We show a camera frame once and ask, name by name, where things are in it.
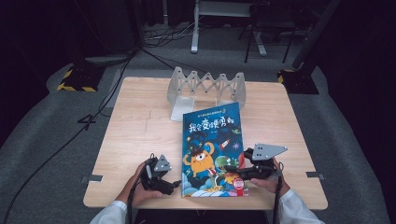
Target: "wooden tabletop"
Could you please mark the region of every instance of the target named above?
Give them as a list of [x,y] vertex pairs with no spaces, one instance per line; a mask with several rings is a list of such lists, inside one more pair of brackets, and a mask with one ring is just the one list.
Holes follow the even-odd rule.
[[[84,203],[105,207],[120,193],[137,166],[154,153],[163,154],[173,169],[163,179],[174,182],[181,178],[181,122],[170,120],[166,100],[169,78],[127,77],[107,127],[93,175],[102,182],[90,182]],[[284,164],[286,182],[303,198],[310,209],[328,205],[315,172],[300,126],[282,84],[246,82],[247,101],[241,109],[244,147],[255,143],[286,146],[288,151],[276,159]],[[197,94],[195,108],[215,106],[216,94]],[[147,200],[138,208],[182,209],[247,209],[271,210],[274,194],[249,184],[249,196],[232,198],[182,198],[180,187],[172,195]]]

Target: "white sleeve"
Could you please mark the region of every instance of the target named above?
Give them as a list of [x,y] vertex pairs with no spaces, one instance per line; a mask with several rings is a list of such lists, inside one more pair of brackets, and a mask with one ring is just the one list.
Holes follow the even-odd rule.
[[114,201],[108,207],[98,213],[91,224],[99,223],[120,223],[125,224],[126,204],[121,201]]
[[324,224],[308,209],[305,202],[292,189],[286,192],[279,200],[279,222],[288,224]]

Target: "person's arm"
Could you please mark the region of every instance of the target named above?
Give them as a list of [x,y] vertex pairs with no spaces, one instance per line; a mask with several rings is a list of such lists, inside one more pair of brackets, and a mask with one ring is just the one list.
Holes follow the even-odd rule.
[[[129,192],[131,191],[134,182],[136,181],[140,171],[144,168],[144,163],[141,163],[139,167],[137,167],[136,172],[131,178],[129,178],[128,182],[125,184],[124,188],[120,192],[119,196],[115,199],[115,201],[104,208],[100,213],[98,213],[91,224],[98,223],[125,223],[125,216],[127,214],[127,203]],[[146,199],[150,198],[161,198],[163,196],[158,190],[144,190],[142,184],[137,185],[136,190],[134,191],[134,200],[132,201],[132,207],[137,206],[142,203]]]
[[[279,169],[279,163],[274,158],[275,165]],[[265,188],[268,191],[275,193],[277,186],[277,178],[274,180],[269,179],[250,179],[250,182],[257,187]],[[305,224],[305,223],[324,223],[308,209],[305,202],[300,196],[290,188],[283,178],[283,187],[279,192],[279,222],[292,223],[292,224]]]

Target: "bear's eye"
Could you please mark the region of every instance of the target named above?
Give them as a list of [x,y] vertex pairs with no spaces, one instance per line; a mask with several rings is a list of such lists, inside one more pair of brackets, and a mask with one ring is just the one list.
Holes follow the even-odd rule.
[[195,156],[195,159],[198,160],[198,161],[202,161],[204,158],[205,158],[205,154],[204,153],[201,153],[201,154]]

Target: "book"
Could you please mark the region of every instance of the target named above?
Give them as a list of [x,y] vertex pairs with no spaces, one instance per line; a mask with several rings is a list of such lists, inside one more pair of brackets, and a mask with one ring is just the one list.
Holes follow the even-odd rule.
[[248,183],[224,165],[245,168],[239,103],[183,115],[182,197],[248,196]]

